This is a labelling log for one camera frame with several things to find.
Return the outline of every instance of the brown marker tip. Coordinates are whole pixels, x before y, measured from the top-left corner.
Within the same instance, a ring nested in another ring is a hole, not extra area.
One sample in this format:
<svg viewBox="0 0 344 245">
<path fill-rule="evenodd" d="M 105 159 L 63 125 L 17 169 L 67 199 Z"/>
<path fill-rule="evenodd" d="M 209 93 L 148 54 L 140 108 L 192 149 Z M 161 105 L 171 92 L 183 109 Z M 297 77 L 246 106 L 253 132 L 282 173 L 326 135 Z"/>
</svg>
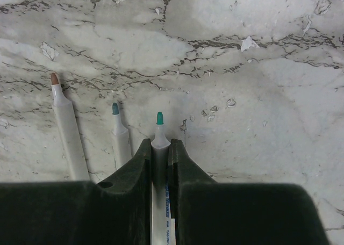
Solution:
<svg viewBox="0 0 344 245">
<path fill-rule="evenodd" d="M 52 81 L 52 85 L 58 85 L 60 84 L 58 77 L 56 76 L 55 73 L 52 73 L 50 76 L 50 79 Z"/>
</svg>

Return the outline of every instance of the blue marker tip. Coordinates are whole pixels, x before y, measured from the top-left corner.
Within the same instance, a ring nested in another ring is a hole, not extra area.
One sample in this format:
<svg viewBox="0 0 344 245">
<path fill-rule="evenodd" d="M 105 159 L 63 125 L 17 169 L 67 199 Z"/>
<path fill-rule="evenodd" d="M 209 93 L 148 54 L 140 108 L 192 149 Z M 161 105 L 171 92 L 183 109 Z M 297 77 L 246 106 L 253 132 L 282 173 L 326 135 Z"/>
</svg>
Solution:
<svg viewBox="0 0 344 245">
<path fill-rule="evenodd" d="M 163 115 L 162 112 L 158 112 L 156 116 L 156 124 L 163 125 Z"/>
<path fill-rule="evenodd" d="M 113 115 L 118 115 L 119 114 L 119 108 L 118 108 L 117 103 L 113 103 L 112 104 L 112 114 Z"/>
</svg>

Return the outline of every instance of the marker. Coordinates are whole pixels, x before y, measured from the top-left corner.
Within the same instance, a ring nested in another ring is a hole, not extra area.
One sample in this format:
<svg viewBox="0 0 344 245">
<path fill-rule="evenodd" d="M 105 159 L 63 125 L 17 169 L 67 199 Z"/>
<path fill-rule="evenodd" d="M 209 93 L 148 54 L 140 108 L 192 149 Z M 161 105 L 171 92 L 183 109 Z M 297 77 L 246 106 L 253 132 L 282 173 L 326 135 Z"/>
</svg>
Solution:
<svg viewBox="0 0 344 245">
<path fill-rule="evenodd" d="M 66 156 L 71 179 L 74 181 L 89 181 L 90 177 L 82 149 L 79 130 L 77 128 L 73 105 L 62 92 L 61 85 L 55 73 L 51 74 L 53 92 L 53 110 Z"/>
<path fill-rule="evenodd" d="M 114 164 L 116 170 L 121 168 L 131 158 L 129 130 L 122 124 L 117 103 L 112 104 L 114 126 L 112 130 L 112 148 L 114 152 Z"/>
<path fill-rule="evenodd" d="M 170 142 L 164 132 L 162 112 L 157 113 L 152 141 L 152 244 L 174 245 L 174 219 L 171 218 L 167 185 L 167 161 Z"/>
</svg>

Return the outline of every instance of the marble countertop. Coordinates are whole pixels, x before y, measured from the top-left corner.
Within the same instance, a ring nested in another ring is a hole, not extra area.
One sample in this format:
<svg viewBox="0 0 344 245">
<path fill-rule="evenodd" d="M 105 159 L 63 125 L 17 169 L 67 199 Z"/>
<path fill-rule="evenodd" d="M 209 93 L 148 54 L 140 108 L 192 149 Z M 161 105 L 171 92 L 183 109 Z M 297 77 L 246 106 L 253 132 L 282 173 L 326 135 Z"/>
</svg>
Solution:
<svg viewBox="0 0 344 245">
<path fill-rule="evenodd" d="M 344 240 L 344 0 L 0 0 L 0 181 L 69 178 L 55 71 L 92 180 L 114 171 L 111 104 L 136 150 L 168 138 L 220 182 L 290 182 Z M 248 36 L 259 47 L 241 51 Z"/>
</svg>

